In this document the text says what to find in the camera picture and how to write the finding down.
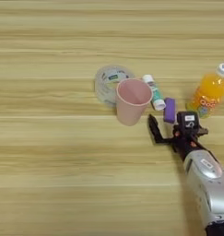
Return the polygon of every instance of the orange juice bottle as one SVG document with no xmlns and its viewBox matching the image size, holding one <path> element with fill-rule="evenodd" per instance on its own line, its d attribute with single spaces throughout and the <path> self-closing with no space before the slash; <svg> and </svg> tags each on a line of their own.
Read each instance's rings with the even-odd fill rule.
<svg viewBox="0 0 224 236">
<path fill-rule="evenodd" d="M 200 118 L 207 118 L 224 96 L 224 64 L 215 73 L 204 75 L 193 99 L 186 103 L 187 110 L 196 111 Z"/>
</svg>

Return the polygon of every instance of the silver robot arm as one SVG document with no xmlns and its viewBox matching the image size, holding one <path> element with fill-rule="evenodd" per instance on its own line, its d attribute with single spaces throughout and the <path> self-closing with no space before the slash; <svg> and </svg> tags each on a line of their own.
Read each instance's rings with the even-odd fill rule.
<svg viewBox="0 0 224 236">
<path fill-rule="evenodd" d="M 208 131 L 200 126 L 197 114 L 179 112 L 177 121 L 173 138 L 162 137 L 158 122 L 152 115 L 149 115 L 148 125 L 156 143 L 172 145 L 180 154 L 206 235 L 224 236 L 224 169 L 213 154 L 198 143 L 198 137 Z"/>
</svg>

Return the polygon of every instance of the white bottle cap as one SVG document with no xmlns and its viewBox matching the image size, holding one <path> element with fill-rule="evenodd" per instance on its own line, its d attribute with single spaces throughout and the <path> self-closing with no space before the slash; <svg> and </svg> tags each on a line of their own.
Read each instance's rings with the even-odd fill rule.
<svg viewBox="0 0 224 236">
<path fill-rule="evenodd" d="M 224 63 L 222 63 L 218 66 L 217 74 L 221 77 L 224 77 Z"/>
<path fill-rule="evenodd" d="M 156 111 L 161 111 L 166 108 L 166 103 L 164 100 L 154 100 L 152 101 L 152 104 Z"/>
<path fill-rule="evenodd" d="M 144 75 L 142 78 L 146 83 L 154 82 L 154 79 L 153 79 L 152 75 Z"/>
</svg>

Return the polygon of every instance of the pink plastic cup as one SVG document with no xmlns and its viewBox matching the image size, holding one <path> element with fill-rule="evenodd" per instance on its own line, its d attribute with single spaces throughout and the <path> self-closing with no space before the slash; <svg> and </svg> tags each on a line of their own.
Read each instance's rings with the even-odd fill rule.
<svg viewBox="0 0 224 236">
<path fill-rule="evenodd" d="M 150 87 L 140 79 L 122 80 L 116 88 L 117 119 L 125 125 L 138 122 L 152 99 Z"/>
</svg>

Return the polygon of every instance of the green label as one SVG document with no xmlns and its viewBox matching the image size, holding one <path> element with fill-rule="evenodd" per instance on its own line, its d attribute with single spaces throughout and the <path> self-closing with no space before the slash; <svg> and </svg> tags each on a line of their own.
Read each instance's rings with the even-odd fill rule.
<svg viewBox="0 0 224 236">
<path fill-rule="evenodd" d="M 116 79 L 116 78 L 118 78 L 117 75 L 113 75 L 113 76 L 108 77 L 109 80 L 114 80 L 114 79 Z"/>
<path fill-rule="evenodd" d="M 157 89 L 153 90 L 153 98 L 152 98 L 152 100 L 160 100 L 160 99 L 162 99 L 162 97 L 161 97 L 159 91 Z"/>
</svg>

